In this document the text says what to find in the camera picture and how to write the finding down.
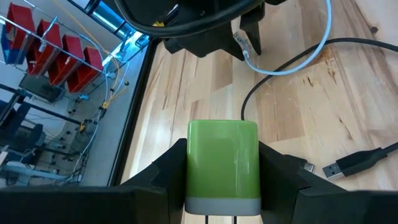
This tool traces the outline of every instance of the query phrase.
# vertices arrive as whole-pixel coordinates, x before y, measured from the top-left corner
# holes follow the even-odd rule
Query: usb connector
[[[312,172],[313,168],[315,167],[313,164],[309,163],[306,159],[302,159],[299,157],[295,157],[292,155],[284,155],[285,158],[287,158],[290,162],[294,162],[296,164],[298,164],[301,168]]]
[[[337,179],[357,174],[361,171],[371,168],[378,161],[387,157],[387,154],[398,149],[398,143],[395,143],[385,149],[377,148],[370,151],[359,151],[351,155],[338,159],[334,164],[323,168],[328,179]]]

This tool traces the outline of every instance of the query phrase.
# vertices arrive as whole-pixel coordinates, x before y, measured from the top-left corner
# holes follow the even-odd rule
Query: wire rack
[[[48,20],[51,20],[50,26],[49,26],[48,29],[44,32],[44,34],[43,34],[42,37],[39,36],[39,35],[37,35],[37,34],[34,33],[34,32],[31,32],[31,31],[28,30],[28,29],[25,29],[24,27],[20,26],[19,24],[16,24],[15,22],[9,20],[6,16],[4,16],[4,15],[2,15],[2,14],[0,14],[0,19],[4,20],[5,22],[8,22],[8,23],[12,24],[13,26],[15,26],[15,27],[17,27],[17,28],[19,28],[19,29],[21,29],[21,30],[23,30],[24,32],[26,32],[27,35],[31,35],[32,37],[34,37],[34,38],[36,38],[36,39],[39,39],[42,43],[48,44],[48,45],[54,47],[55,49],[59,50],[60,52],[63,52],[64,54],[68,55],[69,57],[74,58],[75,60],[79,61],[82,65],[86,65],[87,67],[92,68],[93,70],[95,70],[95,71],[97,71],[97,72],[99,73],[99,76],[101,76],[103,73],[106,73],[106,68],[107,68],[107,66],[104,66],[104,69],[103,69],[103,70],[99,70],[98,68],[96,68],[96,67],[90,65],[89,63],[87,63],[84,59],[81,59],[81,58],[79,58],[79,57],[77,57],[77,56],[71,54],[70,52],[67,52],[67,51],[63,50],[63,49],[60,48],[59,46],[57,46],[57,45],[55,45],[55,44],[49,42],[48,40],[45,39],[45,35],[46,35],[46,33],[52,28],[52,26],[53,26],[54,24],[58,24],[58,25],[60,26],[60,28],[63,27],[63,28],[66,29],[67,31],[69,31],[69,32],[75,34],[76,36],[80,37],[82,40],[86,40],[86,42],[85,42],[85,45],[86,45],[86,46],[92,45],[93,47],[95,47],[96,49],[98,49],[98,50],[100,51],[101,57],[105,55],[105,56],[107,56],[107,57],[109,57],[109,58],[115,58],[115,59],[116,59],[116,57],[115,57],[113,54],[111,54],[109,51],[107,51],[106,49],[102,48],[102,47],[99,46],[98,44],[95,44],[91,39],[87,38],[85,35],[82,35],[82,34],[76,32],[75,30],[69,28],[69,27],[66,26],[64,23],[60,22],[60,21],[58,20],[57,17],[52,17],[52,16],[50,16],[50,15],[47,14],[45,11],[41,10],[40,8],[38,8],[36,5],[32,4],[32,3],[29,2],[28,0],[24,0],[24,2],[31,8],[32,13],[34,13],[34,12],[39,12],[40,15],[42,15],[43,19],[46,19],[46,18],[47,18]],[[27,73],[28,73],[28,72],[27,72],[27,69],[23,69],[23,68],[19,67],[19,66],[16,65],[16,64],[6,63],[5,60],[0,60],[0,63],[4,63],[4,64],[6,64],[6,65],[8,65],[8,66],[14,67],[15,69],[17,69],[17,70],[23,72],[25,75],[27,75]],[[56,119],[56,118],[51,118],[51,117],[49,117],[49,118],[40,118],[40,119]],[[91,144],[88,142],[88,139],[91,138],[91,137],[94,137],[93,135],[95,135],[95,134],[91,134],[91,136],[90,136],[90,135],[85,136],[85,139],[83,139],[83,140],[82,140],[82,138],[80,137],[80,139],[76,139],[76,141],[78,141],[78,142],[81,143],[82,145],[87,145],[86,148],[90,148],[90,147],[91,147],[91,146],[90,146]],[[58,142],[58,143],[61,143],[61,142],[60,142],[60,139],[61,139],[60,136],[54,136],[53,134],[51,134],[51,135],[49,136],[49,138],[50,138],[50,139],[49,139],[47,142],[52,142],[52,143]],[[78,162],[77,162],[78,164],[76,164],[76,166],[78,166],[78,167],[76,168],[76,166],[75,166],[75,168],[73,169],[72,174],[67,174],[67,172],[68,172],[68,171],[71,171],[71,170],[68,170],[67,168],[63,168],[63,167],[62,167],[62,164],[66,163],[66,162],[61,162],[61,164],[58,164],[58,165],[53,165],[53,164],[49,163],[49,168],[54,168],[54,169],[55,169],[55,168],[58,167],[58,168],[64,169],[64,173],[63,173],[63,174],[66,175],[68,178],[56,180],[55,182],[54,182],[54,181],[53,181],[53,182],[51,182],[51,181],[48,182],[48,181],[42,181],[42,180],[41,180],[41,181],[38,181],[38,184],[39,184],[39,185],[43,185],[43,184],[48,183],[48,184],[51,184],[51,185],[53,185],[53,184],[55,184],[55,185],[63,185],[63,184],[70,184],[71,182],[73,182],[73,183],[79,182],[79,181],[77,181],[77,180],[78,180],[77,177],[78,177],[78,176],[82,176],[83,173],[84,173],[84,169],[85,169],[85,166],[86,166],[86,163],[87,163],[88,154],[89,154],[89,151],[87,151],[87,153],[85,153],[85,154],[83,154],[83,153],[81,154],[81,156],[80,156],[80,158],[79,158],[79,160],[78,160]]]
[[[28,6],[30,6],[30,8],[31,8],[31,10],[32,10],[32,13],[34,13],[35,11],[38,11],[38,12],[40,12],[44,17],[46,17],[46,18],[48,18],[48,19],[50,19],[50,20],[52,21],[52,22],[51,22],[51,25],[48,27],[48,29],[46,30],[46,32],[48,32],[48,31],[52,28],[52,26],[53,26],[54,24],[58,24],[60,27],[63,27],[63,28],[65,28],[65,29],[67,29],[69,32],[72,32],[72,33],[74,33],[75,35],[79,36],[79,37],[82,38],[83,40],[86,40],[89,44],[91,44],[93,47],[95,47],[96,49],[98,49],[98,50],[101,52],[101,55],[107,55],[107,56],[110,57],[110,58],[114,58],[114,56],[113,56],[109,51],[107,51],[106,49],[102,48],[102,47],[99,46],[98,44],[95,44],[94,41],[92,41],[91,39],[89,39],[87,36],[85,36],[85,35],[83,35],[83,34],[80,34],[80,33],[76,32],[76,31],[74,31],[73,29],[69,28],[69,27],[66,26],[64,23],[60,22],[60,21],[58,20],[57,17],[52,17],[52,16],[50,16],[50,15],[47,14],[45,11],[41,10],[40,8],[38,8],[36,5],[32,4],[32,3],[29,2],[28,0],[24,0],[24,2],[25,2]],[[63,52],[63,53],[65,53],[66,55],[70,56],[71,58],[74,58],[75,60],[79,61],[81,64],[86,65],[86,66],[92,68],[93,70],[99,72],[100,75],[102,75],[103,73],[105,73],[105,69],[104,69],[104,70],[100,70],[100,69],[98,69],[98,68],[96,68],[96,67],[90,65],[90,64],[87,63],[85,60],[83,60],[83,59],[81,59],[81,58],[79,58],[79,57],[77,57],[77,56],[71,54],[70,52],[67,52],[67,51],[63,50],[63,49],[60,48],[59,46],[57,46],[57,45],[55,45],[55,44],[53,44],[53,43],[47,41],[47,40],[44,38],[46,32],[44,33],[43,37],[41,37],[41,36],[35,34],[34,32],[31,32],[30,30],[25,29],[24,27],[20,26],[19,24],[16,24],[15,22],[9,20],[6,16],[0,15],[0,18],[1,18],[2,20],[4,20],[4,21],[6,21],[6,22],[8,22],[8,23],[10,23],[10,24],[12,24],[12,25],[14,25],[15,27],[17,27],[17,28],[19,28],[19,29],[25,31],[25,32],[27,33],[27,35],[31,35],[32,37],[35,37],[36,39],[39,39],[42,43],[51,45],[52,47],[56,48],[56,49],[59,50],[60,52]],[[0,60],[0,63],[4,63],[4,64],[6,64],[6,65],[10,65],[10,66],[12,66],[12,67],[14,67],[14,68],[16,68],[16,69],[18,69],[18,70],[24,72],[24,73],[27,73],[27,70],[24,70],[23,68],[19,68],[18,66],[14,65],[14,64],[7,64],[7,63],[6,63],[5,61],[3,61],[3,60]]]

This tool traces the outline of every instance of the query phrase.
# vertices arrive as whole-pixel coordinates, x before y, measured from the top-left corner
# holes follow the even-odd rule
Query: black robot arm
[[[231,21],[241,16],[240,29],[247,34],[253,49],[260,55],[258,22],[265,15],[265,3],[278,5],[285,1],[116,0],[116,5],[117,11],[133,28],[143,34],[163,38],[165,48],[171,54],[186,49],[197,57],[204,57],[216,50],[224,50],[244,60],[242,49],[233,38]],[[156,22],[164,22],[164,27],[154,27]]]
[[[397,192],[348,192],[259,143],[264,223],[396,223]],[[187,140],[117,187],[0,190],[1,223],[180,224]]]

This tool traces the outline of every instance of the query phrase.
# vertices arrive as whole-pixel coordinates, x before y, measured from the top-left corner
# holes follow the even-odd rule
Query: wooden table
[[[396,0],[332,0],[330,38],[362,37],[398,45]],[[260,22],[260,68],[273,70],[318,43],[325,29],[324,0],[288,0],[267,6]],[[197,58],[169,54],[159,44],[129,151],[123,181],[140,172],[178,138],[193,119],[240,119],[248,91],[263,75],[223,51]],[[246,119],[262,142],[322,167],[352,152],[398,141],[398,54],[360,44],[326,47],[311,66],[274,77],[249,100]],[[398,190],[398,153],[335,184],[348,190]],[[184,214],[185,223],[204,223]],[[238,223],[260,223],[239,217]],[[209,223],[231,223],[210,217]]]

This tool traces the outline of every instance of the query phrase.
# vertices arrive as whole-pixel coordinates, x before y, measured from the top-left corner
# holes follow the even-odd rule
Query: cable
[[[127,68],[126,68],[126,70],[124,71],[124,75],[123,75],[123,77],[122,77],[122,80],[121,80],[120,83],[119,83],[118,88],[114,91],[115,93],[118,92],[118,90],[120,89],[120,87],[121,87],[121,85],[122,85],[122,83],[123,83],[123,81],[124,81],[124,78],[126,77],[127,71],[129,70],[129,67],[130,67],[130,62],[127,63]]]
[[[242,13],[248,12],[261,4],[260,0],[245,0],[238,1],[233,6],[208,15],[197,21],[188,22],[181,25],[170,27],[154,27],[142,24],[132,15],[128,9],[125,0],[115,0],[116,5],[123,17],[135,28],[135,30],[156,37],[171,38],[171,37],[185,37],[188,35],[198,34],[208,29],[220,26],[226,22],[232,21],[239,17]]]
[[[57,137],[57,136],[54,135],[51,131],[49,131],[47,128],[43,128],[43,130],[44,130],[44,133],[45,133],[45,134],[49,134],[49,135],[51,135],[51,137],[53,137],[53,138],[56,138],[56,137]]]
[[[381,47],[384,49],[388,49],[388,50],[392,50],[394,52],[398,52],[398,46],[392,45],[392,44],[387,44],[384,42],[380,42],[377,40],[369,40],[369,39],[361,39],[361,38],[354,38],[354,37],[345,37],[345,38],[335,38],[335,39],[331,39],[325,42],[325,45],[328,44],[334,44],[334,43],[341,43],[341,42],[351,42],[351,43],[357,43],[357,44],[366,44],[366,45],[373,45],[376,47]],[[306,56],[307,54],[309,54],[310,52],[312,52],[313,50],[315,50],[318,47],[319,44],[316,44],[312,47],[310,47],[309,49],[303,51],[301,54],[297,55],[296,57],[290,59],[288,62],[284,63],[282,66],[280,66],[279,68],[277,68],[275,70],[275,72],[279,72],[285,68],[287,68],[289,65],[291,65],[292,63],[296,62],[297,60],[299,60],[300,58]],[[248,104],[248,101],[251,97],[251,95],[253,95],[253,93],[260,88],[260,86],[262,84],[264,84],[266,81],[268,81],[270,78],[272,78],[272,75],[268,75],[265,78],[263,78],[259,83],[257,83],[248,93],[248,95],[245,97],[243,104],[242,104],[242,108],[241,108],[241,119],[244,120],[244,110],[246,109],[246,105]]]
[[[106,84],[106,89],[105,89],[105,100],[104,100],[104,102],[108,102],[108,89],[109,89],[109,85],[108,85],[108,76],[107,76],[107,74],[105,74],[105,84]]]
[[[322,50],[323,46],[325,45],[325,43],[326,43],[326,41],[327,41],[327,39],[329,37],[330,31],[331,31],[332,13],[331,13],[331,2],[330,2],[330,0],[326,0],[326,7],[327,7],[327,11],[328,11],[328,20],[326,22],[326,29],[325,29],[325,33],[324,33],[324,35],[322,37],[322,40],[319,43],[318,47],[315,49],[315,51],[311,54],[311,56],[308,59],[306,59],[306,61],[301,63],[299,66],[297,66],[297,67],[295,67],[293,69],[290,69],[288,71],[284,71],[284,72],[272,72],[272,71],[267,71],[267,70],[261,70],[261,69],[255,67],[250,62],[249,53],[248,53],[250,51],[250,49],[249,49],[247,44],[244,44],[243,55],[244,55],[244,58],[246,60],[246,63],[251,67],[251,69],[255,70],[258,73],[265,74],[265,75],[289,75],[289,74],[297,72],[300,69],[302,69],[303,67],[307,66],[319,54],[319,52]]]
[[[65,121],[64,119],[57,118],[57,117],[54,117],[54,116],[43,117],[43,116],[39,116],[39,115],[36,115],[36,114],[31,114],[31,113],[28,113],[28,115],[37,117],[37,118],[29,119],[30,121],[35,121],[35,120],[40,120],[40,119],[48,119],[48,120],[52,120],[52,121]]]
[[[348,177],[367,170],[374,166],[381,159],[387,157],[389,153],[398,149],[398,142],[385,148],[377,148],[369,151],[359,151],[346,157],[336,160],[323,168],[328,179],[337,179],[339,177]]]
[[[89,93],[87,93],[87,95],[91,95],[98,87],[100,87],[103,83],[105,82],[105,80],[103,80],[100,84],[98,84],[98,85],[96,85]]]
[[[120,96],[123,92],[125,92],[127,90],[127,88],[123,88],[120,93],[116,94],[114,97],[111,98],[111,100],[116,99],[118,96]]]
[[[72,15],[72,14],[70,14],[58,1],[56,1],[56,0],[52,0],[59,8],[61,8],[65,13],[67,13],[107,54],[109,54],[110,56],[111,56],[111,60],[113,61],[113,63],[115,64],[115,66],[116,66],[116,70],[118,71],[117,72],[117,74],[116,74],[116,79],[115,79],[115,81],[114,81],[114,83],[113,83],[113,86],[112,86],[112,89],[114,89],[115,87],[116,87],[116,85],[117,85],[117,82],[118,82],[118,79],[119,79],[119,75],[120,75],[120,69],[121,69],[121,67],[119,66],[119,63],[118,63],[118,61],[117,60],[119,60],[119,59],[117,59],[115,56],[113,56],[112,55],[112,53],[111,52],[109,52],[109,51],[107,51],[107,50],[105,50],[105,48],[95,39],[95,37],[93,37],[93,35]],[[87,37],[85,37],[85,39],[86,40],[88,40],[89,42],[91,42],[98,50],[100,50],[99,48],[98,48],[98,46],[92,41],[92,40],[90,40],[89,38],[87,38]],[[115,92],[112,92],[111,91],[111,97],[109,98],[109,101],[107,100],[108,99],[108,91],[109,91],[109,88],[108,88],[109,86],[108,86],[108,83],[107,83],[107,85],[106,85],[106,89],[107,89],[107,92],[106,92],[106,99],[105,99],[105,104],[104,104],[104,107],[105,108],[107,108],[108,106],[109,106],[109,104],[111,103],[111,100],[112,100],[112,98],[113,98],[113,95],[116,93],[116,91]]]
[[[52,164],[51,162],[45,162],[45,161],[42,161],[42,160],[38,160],[37,162],[41,162],[41,163],[44,163],[44,164],[48,164],[49,167],[54,166],[54,167],[56,167],[56,168],[63,169],[63,170],[65,170],[65,171],[72,171],[71,169],[66,169],[66,168],[64,168],[64,167],[62,167],[62,166],[58,166],[58,165]]]
[[[73,168],[73,171],[74,171],[74,172],[76,171],[77,165],[79,164],[81,157],[82,157],[82,156],[84,155],[84,153],[88,150],[89,146],[91,145],[91,143],[92,143],[93,140],[94,140],[95,134],[97,133],[97,130],[98,130],[98,124],[99,124],[99,121],[100,121],[100,117],[101,117],[101,114],[99,114],[99,115],[97,116],[97,124],[96,124],[96,126],[95,126],[95,130],[94,130],[93,136],[91,137],[91,139],[90,139],[90,141],[88,142],[88,144],[87,144],[87,146],[85,147],[85,149],[80,153],[79,158],[78,158],[78,160],[76,161],[76,165],[75,165],[74,168]]]
[[[303,159],[303,158],[299,158],[299,157],[288,155],[288,154],[284,155],[284,157],[285,157],[286,161],[289,161],[294,164],[298,164],[301,168],[303,168],[309,172],[312,172],[313,168],[315,167],[314,164],[309,163],[306,159]]]

